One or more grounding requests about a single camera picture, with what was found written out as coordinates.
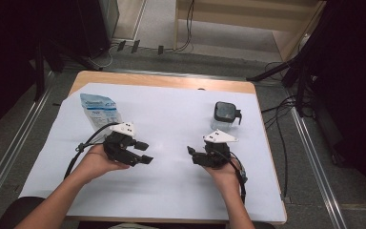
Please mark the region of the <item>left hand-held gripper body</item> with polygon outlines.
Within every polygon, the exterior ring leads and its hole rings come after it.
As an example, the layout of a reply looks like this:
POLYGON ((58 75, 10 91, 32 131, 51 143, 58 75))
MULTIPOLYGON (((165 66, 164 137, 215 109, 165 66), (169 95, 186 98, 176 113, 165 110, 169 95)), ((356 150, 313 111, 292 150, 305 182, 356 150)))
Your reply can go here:
POLYGON ((133 138, 135 136, 133 124, 131 122, 114 124, 109 129, 112 132, 105 137, 103 142, 104 151, 109 160, 134 166, 137 163, 137 155, 127 150, 128 147, 136 144, 136 140, 133 138))

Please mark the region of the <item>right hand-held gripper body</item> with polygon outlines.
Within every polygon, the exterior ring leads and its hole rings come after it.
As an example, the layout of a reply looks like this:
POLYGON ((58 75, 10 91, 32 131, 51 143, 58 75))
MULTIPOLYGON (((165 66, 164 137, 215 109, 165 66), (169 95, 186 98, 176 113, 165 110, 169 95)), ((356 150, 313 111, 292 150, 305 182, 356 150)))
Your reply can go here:
POLYGON ((205 167, 221 168, 231 162, 229 142, 237 142, 237 138, 220 130, 204 136, 206 156, 205 167))

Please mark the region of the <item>blue and white pouch bag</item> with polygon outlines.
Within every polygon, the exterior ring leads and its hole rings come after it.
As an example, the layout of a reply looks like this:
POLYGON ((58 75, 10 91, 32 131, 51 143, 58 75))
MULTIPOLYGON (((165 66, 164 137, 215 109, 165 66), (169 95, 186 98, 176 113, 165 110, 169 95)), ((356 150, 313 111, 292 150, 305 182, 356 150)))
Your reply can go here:
POLYGON ((80 94, 81 105, 95 131, 109 123, 121 123, 122 117, 116 103, 97 94, 80 94))

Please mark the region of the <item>person's right hand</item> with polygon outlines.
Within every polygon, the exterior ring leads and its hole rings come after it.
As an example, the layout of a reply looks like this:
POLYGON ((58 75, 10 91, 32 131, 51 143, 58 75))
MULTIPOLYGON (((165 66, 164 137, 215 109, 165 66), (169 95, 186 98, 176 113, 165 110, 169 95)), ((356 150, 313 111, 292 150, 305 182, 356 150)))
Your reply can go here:
POLYGON ((239 181, 231 164, 226 164, 219 169, 205 167, 205 170, 212 177, 221 194, 239 193, 239 181))

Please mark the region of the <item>person's left hand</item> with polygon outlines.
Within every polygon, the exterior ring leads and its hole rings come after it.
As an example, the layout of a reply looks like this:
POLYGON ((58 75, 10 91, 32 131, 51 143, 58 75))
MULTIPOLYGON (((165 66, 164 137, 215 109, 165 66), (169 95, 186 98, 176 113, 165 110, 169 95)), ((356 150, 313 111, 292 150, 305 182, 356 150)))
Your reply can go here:
POLYGON ((87 184, 91 180, 105 175, 107 172, 129 168, 129 165, 109 160, 102 145, 94 145, 72 171, 71 177, 83 184, 87 184))

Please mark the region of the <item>black stand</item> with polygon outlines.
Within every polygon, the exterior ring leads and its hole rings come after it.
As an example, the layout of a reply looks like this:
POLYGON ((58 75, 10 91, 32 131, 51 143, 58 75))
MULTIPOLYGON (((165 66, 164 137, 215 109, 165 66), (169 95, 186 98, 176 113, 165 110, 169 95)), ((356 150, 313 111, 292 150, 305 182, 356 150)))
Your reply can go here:
POLYGON ((34 100, 38 101, 45 91, 45 67, 44 62, 49 64, 49 67, 54 72, 62 72, 64 63, 60 57, 60 49, 57 44, 48 38, 40 39, 35 47, 35 85, 36 92, 34 100))
POLYGON ((313 45, 306 43, 300 49, 299 53, 292 59, 279 64, 265 73, 261 73, 253 77, 247 77, 246 80, 250 82, 258 82, 276 73, 281 73, 282 71, 286 70, 287 72, 281 79, 281 84, 285 88, 290 88, 295 84, 296 81, 298 81, 295 95, 295 109, 298 112, 298 115, 303 117, 305 116, 305 113, 303 112, 303 98, 306 89, 306 80, 310 74, 308 62, 313 57, 314 49, 315 48, 313 45))

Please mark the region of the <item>person's leg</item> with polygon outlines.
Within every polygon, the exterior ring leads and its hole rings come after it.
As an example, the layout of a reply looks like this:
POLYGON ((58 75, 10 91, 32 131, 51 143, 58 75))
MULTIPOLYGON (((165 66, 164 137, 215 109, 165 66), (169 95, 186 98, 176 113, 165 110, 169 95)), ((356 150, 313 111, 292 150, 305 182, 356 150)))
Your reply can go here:
POLYGON ((15 200, 0 218, 0 229, 14 229, 43 201, 43 198, 38 197, 22 197, 15 200))

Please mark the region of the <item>black cabinet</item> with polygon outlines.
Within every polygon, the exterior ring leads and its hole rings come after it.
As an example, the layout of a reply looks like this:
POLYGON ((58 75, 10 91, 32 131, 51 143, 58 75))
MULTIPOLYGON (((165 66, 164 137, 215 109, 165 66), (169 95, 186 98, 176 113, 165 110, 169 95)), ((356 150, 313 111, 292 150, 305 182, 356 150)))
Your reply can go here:
POLYGON ((93 57, 110 48, 119 18, 117 0, 76 0, 82 23, 84 54, 93 57))

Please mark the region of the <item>light wooden shelf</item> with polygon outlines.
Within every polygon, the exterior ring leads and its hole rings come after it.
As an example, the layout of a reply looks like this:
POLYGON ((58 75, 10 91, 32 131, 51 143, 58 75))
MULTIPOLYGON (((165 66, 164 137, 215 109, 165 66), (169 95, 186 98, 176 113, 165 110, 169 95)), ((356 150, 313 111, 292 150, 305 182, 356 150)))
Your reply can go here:
POLYGON ((194 0, 193 20, 270 30, 287 61, 325 5, 326 0, 194 0))

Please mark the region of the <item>dark curtain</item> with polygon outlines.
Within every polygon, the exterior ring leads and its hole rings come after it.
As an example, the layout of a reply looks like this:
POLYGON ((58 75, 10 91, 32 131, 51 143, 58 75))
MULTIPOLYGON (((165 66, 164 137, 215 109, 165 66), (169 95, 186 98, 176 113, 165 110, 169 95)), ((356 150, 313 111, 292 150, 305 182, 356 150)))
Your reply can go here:
POLYGON ((312 89, 340 134, 331 147, 366 176, 366 0, 326 0, 312 37, 312 89))
POLYGON ((36 82, 30 60, 67 0, 0 0, 0 119, 36 82))

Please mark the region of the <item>metal floor rail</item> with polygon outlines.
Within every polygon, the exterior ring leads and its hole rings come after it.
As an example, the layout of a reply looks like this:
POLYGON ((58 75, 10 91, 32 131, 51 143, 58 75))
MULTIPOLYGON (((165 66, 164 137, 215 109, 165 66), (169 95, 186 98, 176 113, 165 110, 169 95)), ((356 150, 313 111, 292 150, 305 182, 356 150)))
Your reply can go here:
POLYGON ((296 108, 292 108, 292 117, 295 122, 295 126, 297 128, 300 139, 302 141, 306 156, 314 173, 317 187, 323 199, 326 211, 332 222, 333 228, 348 229, 347 223, 345 222, 342 211, 336 199, 336 195, 322 167, 319 156, 315 149, 315 145, 305 124, 304 118, 298 114, 296 108))
POLYGON ((50 71, 47 75, 47 81, 44 84, 46 89, 44 90, 41 97, 32 103, 25 119, 17 130, 14 138, 10 142, 10 145, 6 152, 3 154, 2 159, 0 160, 0 189, 6 179, 14 161, 16 160, 20 150, 22 149, 27 137, 29 136, 31 129, 34 126, 35 121, 41 114, 47 99, 50 96, 52 91, 53 82, 56 79, 56 73, 50 71))

